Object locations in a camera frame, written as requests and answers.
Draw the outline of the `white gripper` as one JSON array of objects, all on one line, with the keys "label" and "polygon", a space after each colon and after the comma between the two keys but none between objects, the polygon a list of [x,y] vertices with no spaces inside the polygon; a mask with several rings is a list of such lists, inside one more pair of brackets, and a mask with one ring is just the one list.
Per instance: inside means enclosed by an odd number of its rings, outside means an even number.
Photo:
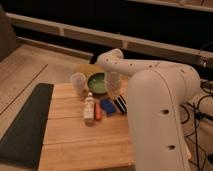
[{"label": "white gripper", "polygon": [[104,84],[109,97],[115,100],[120,94],[120,75],[117,72],[106,72],[104,77]]}]

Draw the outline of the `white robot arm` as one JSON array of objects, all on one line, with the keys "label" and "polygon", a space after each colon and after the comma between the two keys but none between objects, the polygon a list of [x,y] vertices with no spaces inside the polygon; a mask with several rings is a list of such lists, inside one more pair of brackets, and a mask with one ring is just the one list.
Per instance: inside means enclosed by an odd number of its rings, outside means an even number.
[{"label": "white robot arm", "polygon": [[119,49],[101,54],[106,72],[130,77],[127,118],[136,171],[190,171],[179,106],[200,90],[191,66],[162,60],[126,59]]}]

